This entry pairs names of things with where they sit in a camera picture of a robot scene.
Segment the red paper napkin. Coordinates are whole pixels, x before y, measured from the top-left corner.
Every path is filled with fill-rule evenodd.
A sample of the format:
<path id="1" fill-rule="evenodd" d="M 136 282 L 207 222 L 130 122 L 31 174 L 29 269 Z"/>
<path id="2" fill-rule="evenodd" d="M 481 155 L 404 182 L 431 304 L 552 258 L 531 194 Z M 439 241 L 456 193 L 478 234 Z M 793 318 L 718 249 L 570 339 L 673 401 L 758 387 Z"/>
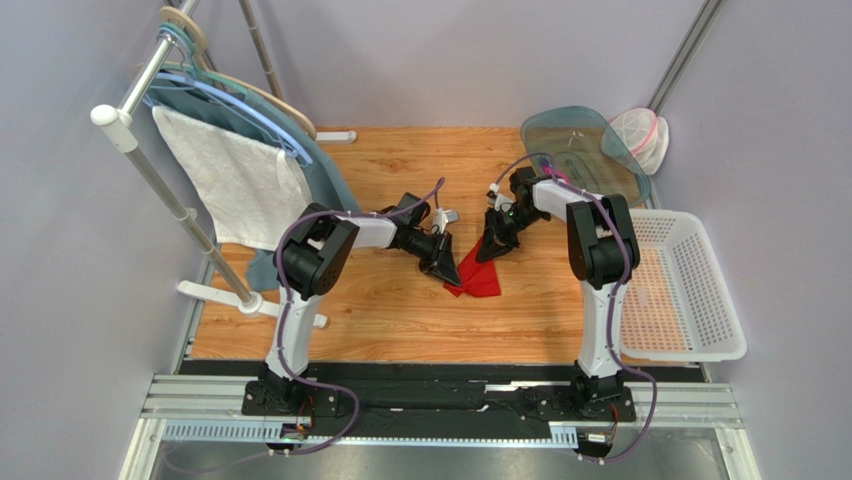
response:
<path id="1" fill-rule="evenodd" d="M 461 285 L 445 282 L 443 288 L 455 297 L 467 294 L 475 298 L 496 297 L 502 294 L 496 267 L 493 261 L 479 263 L 476 256 L 482 246 L 480 237 L 469 253 L 458 265 Z"/>

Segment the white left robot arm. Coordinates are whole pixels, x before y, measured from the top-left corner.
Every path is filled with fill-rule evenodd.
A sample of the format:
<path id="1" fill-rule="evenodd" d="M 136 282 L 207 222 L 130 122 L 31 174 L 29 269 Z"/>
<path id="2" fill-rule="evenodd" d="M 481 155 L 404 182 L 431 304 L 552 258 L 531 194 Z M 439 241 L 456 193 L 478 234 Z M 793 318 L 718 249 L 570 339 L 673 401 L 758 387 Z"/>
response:
<path id="1" fill-rule="evenodd" d="M 308 350 L 320 302 L 336 285 L 355 249 L 397 249 L 418 260 L 421 273 L 462 284 L 453 252 L 449 224 L 459 215 L 436 208 L 432 226 L 421 223 L 431 212 L 427 200 L 410 193 L 397 206 L 379 212 L 353 213 L 310 204 L 285 234 L 274 253 L 281 284 L 281 313 L 274 343 L 258 375 L 271 395 L 293 403 L 303 389 L 296 380 L 307 368 Z"/>

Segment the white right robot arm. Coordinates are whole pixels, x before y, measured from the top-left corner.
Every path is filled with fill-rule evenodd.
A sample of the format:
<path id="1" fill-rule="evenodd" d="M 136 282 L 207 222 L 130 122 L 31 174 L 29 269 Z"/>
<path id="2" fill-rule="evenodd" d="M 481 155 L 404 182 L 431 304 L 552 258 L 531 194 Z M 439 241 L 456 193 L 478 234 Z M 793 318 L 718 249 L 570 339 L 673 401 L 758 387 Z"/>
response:
<path id="1" fill-rule="evenodd" d="M 564 221 L 568 263 L 581 284 L 583 337 L 571 388 L 577 403 L 601 403 L 624 384 L 618 334 L 626 286 L 640 263 L 630 207 L 621 194 L 600 195 L 531 167 L 510 176 L 512 194 L 489 187 L 489 207 L 476 260 L 485 263 L 519 248 L 519 234 L 539 220 Z"/>

